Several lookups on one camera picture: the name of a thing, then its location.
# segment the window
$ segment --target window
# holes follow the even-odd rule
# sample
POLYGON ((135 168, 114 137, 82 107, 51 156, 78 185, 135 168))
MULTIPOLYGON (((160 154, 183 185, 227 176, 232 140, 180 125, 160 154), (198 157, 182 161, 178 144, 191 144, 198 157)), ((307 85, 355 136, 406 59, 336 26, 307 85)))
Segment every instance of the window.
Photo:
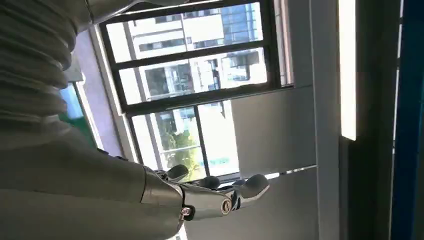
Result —
POLYGON ((179 14, 176 15, 168 15, 168 16, 158 16, 154 18, 154 21, 156 24, 163 24, 173 21, 178 21, 181 19, 181 16, 179 14))
POLYGON ((271 0, 128 13, 100 25, 139 161, 189 168, 185 181, 237 178, 230 99, 285 88, 271 0))
POLYGON ((84 116, 83 104, 81 103, 81 94, 78 94, 76 82, 69 83, 67 88, 60 90, 62 99, 66 102, 66 112, 59 115, 60 120, 71 124, 80 130, 88 143, 92 147, 96 147, 96 141, 93 137, 90 123, 84 116))
POLYGON ((143 51, 151 51, 156 49, 171 48, 171 47, 181 46, 184 44, 185 44, 184 38, 179 38, 179 39, 171 39, 171 40, 165 40, 165 41, 159 41, 159 42, 153 42, 153 43, 140 44, 139 49, 140 49, 140 52, 143 52, 143 51))

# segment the black window frame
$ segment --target black window frame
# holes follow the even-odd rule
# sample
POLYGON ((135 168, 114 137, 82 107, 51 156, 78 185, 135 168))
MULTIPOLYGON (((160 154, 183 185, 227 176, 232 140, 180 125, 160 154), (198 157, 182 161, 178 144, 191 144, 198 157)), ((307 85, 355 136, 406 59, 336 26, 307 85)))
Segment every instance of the black window frame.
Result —
MULTIPOLYGON (((199 0, 192 0, 190 3, 200 2, 199 0)), ((293 85, 286 84, 282 85, 282 80, 280 76, 280 64, 279 64, 279 54, 278 54, 278 40, 276 33, 276 17, 274 10, 274 2, 272 0, 220 0, 214 2, 202 2, 200 4, 183 4, 176 7, 170 8, 161 8, 158 5, 142 2, 136 4, 132 8, 126 11, 124 14, 115 16, 99 25, 101 35, 103 38, 103 43, 109 61, 111 73, 113 76, 113 82, 116 87, 120 107, 122 111, 126 114, 129 127, 131 130, 131 137, 135 143, 135 148, 137 151, 137 157, 139 162, 143 163, 142 154, 140 151, 140 145, 138 139, 135 135, 135 127, 133 123, 133 117, 145 115, 148 116, 152 113, 160 113, 175 109, 181 109, 186 107, 194 108, 194 115, 196 117, 197 129, 199 132, 199 143, 202 151, 204 168, 206 175, 210 175, 208 158, 206 155, 206 147, 203 139, 202 126, 200 123, 199 116, 199 105, 211 104, 211 103, 220 103, 223 101, 231 100, 235 98, 242 98, 247 96, 259 95, 269 92, 281 91, 287 88, 292 88, 293 85), (243 43, 235 43, 231 45, 220 45, 212 46, 202 49, 195 49, 186 52, 173 53, 168 55, 161 55, 155 57, 148 57, 143 59, 136 59, 134 45, 132 42, 128 42, 128 47, 130 48, 131 59, 124 62, 116 62, 113 54, 112 44, 109 38, 107 31, 108 24, 114 23, 123 23, 124 28, 127 28, 126 32, 129 34, 129 25, 128 22, 150 18, 158 18, 169 15, 184 14, 188 12, 198 12, 201 10, 225 8, 237 5, 253 4, 259 3, 260 7, 260 18, 262 24, 262 35, 263 40, 256 40, 243 43), (165 62, 173 62, 178 60, 187 60, 197 57, 243 51, 249 49, 263 48, 264 54, 264 63, 266 68, 266 77, 267 82, 259 84, 247 84, 235 88, 225 88, 225 89, 214 89, 205 92, 192 93, 187 95, 178 95, 170 98, 162 98, 152 101, 146 101, 146 97, 143 98, 143 93, 141 96, 142 102, 135 104, 128 104, 126 96, 124 93, 124 88, 119 74, 120 70, 124 69, 134 69, 135 74, 139 72, 138 67, 148 66, 153 64, 160 64, 165 62)), ((132 37, 129 35, 126 36, 127 40, 132 40, 132 37)), ((158 167, 161 168, 162 164, 160 163, 160 156, 158 156, 158 151, 155 150, 156 160, 158 162, 158 167)), ((231 179, 234 179, 235 173, 228 174, 231 176, 231 179)))

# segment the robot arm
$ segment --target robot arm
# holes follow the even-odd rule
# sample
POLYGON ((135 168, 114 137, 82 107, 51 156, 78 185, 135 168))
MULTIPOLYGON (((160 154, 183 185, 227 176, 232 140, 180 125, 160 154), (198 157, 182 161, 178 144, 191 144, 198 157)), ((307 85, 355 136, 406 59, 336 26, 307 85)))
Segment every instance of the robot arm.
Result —
POLYGON ((216 190, 163 180, 59 120, 77 34, 138 2, 0 0, 0 239, 165 240, 267 191, 261 175, 216 190))

